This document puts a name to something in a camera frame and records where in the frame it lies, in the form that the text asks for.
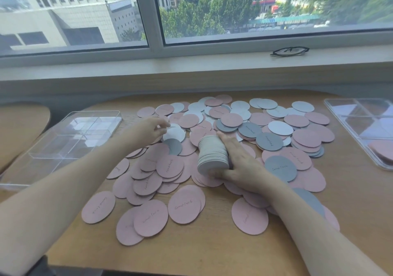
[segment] person's left hand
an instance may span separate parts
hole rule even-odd
[[[170,123],[163,118],[147,118],[126,129],[121,135],[123,138],[133,143],[133,148],[140,149],[150,145],[158,137],[167,133]]]

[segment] gray round card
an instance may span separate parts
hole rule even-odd
[[[297,175],[295,164],[283,156],[270,156],[265,161],[265,169],[285,182],[292,181]]]
[[[262,133],[262,128],[255,123],[246,122],[238,127],[238,131],[245,137],[255,139],[258,134]]]
[[[234,132],[234,131],[237,129],[237,127],[228,127],[228,126],[225,126],[225,125],[221,122],[221,119],[218,119],[218,120],[216,121],[216,126],[217,126],[218,129],[220,129],[220,130],[223,131],[223,132]]]
[[[170,155],[179,155],[182,151],[183,147],[179,140],[177,139],[167,139],[164,140],[163,143],[169,147]]]
[[[318,158],[318,157],[321,157],[324,153],[325,153],[325,148],[323,146],[321,146],[321,149],[318,151],[318,154],[309,155],[309,156],[312,158]]]
[[[294,188],[293,191],[295,191],[311,208],[325,218],[325,210],[321,202],[312,193],[302,188]]]
[[[281,137],[271,132],[263,132],[257,135],[257,145],[268,151],[277,151],[284,146]]]

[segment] stack of white cards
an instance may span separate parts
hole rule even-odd
[[[229,169],[228,152],[217,135],[206,135],[198,143],[198,172],[208,176],[210,169]]]

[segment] wood grain surface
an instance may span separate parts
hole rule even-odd
[[[179,101],[195,102],[222,93],[187,93],[124,97],[95,105],[89,110],[120,110],[123,121],[116,133],[141,119],[136,112]],[[312,103],[327,115],[336,135],[325,144],[325,154],[313,159],[325,176],[327,187],[315,194],[337,217],[341,232],[387,273],[393,274],[393,172],[377,167],[323,104],[335,95],[306,90],[228,92],[234,100],[270,98],[290,107],[293,101]],[[261,156],[261,151],[248,144]],[[105,180],[98,191],[111,190],[115,180]],[[189,225],[169,219],[158,235],[133,247],[122,246],[115,229],[120,217],[132,206],[116,199],[113,212],[102,222],[85,224],[80,214],[47,253],[49,263],[170,275],[308,275],[302,258],[282,221],[269,214],[267,230],[258,236],[242,233],[233,223],[231,207],[239,196],[220,186],[203,188],[206,206]],[[172,194],[156,194],[168,204]]]
[[[0,173],[45,130],[50,110],[35,103],[0,106]]]

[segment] clear plastic box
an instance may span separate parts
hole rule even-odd
[[[122,118],[118,110],[68,114],[4,172],[0,188],[21,190],[104,144]]]
[[[393,162],[379,157],[368,144],[393,141],[393,104],[381,98],[325,99],[325,105],[371,157],[376,165],[393,170]]]

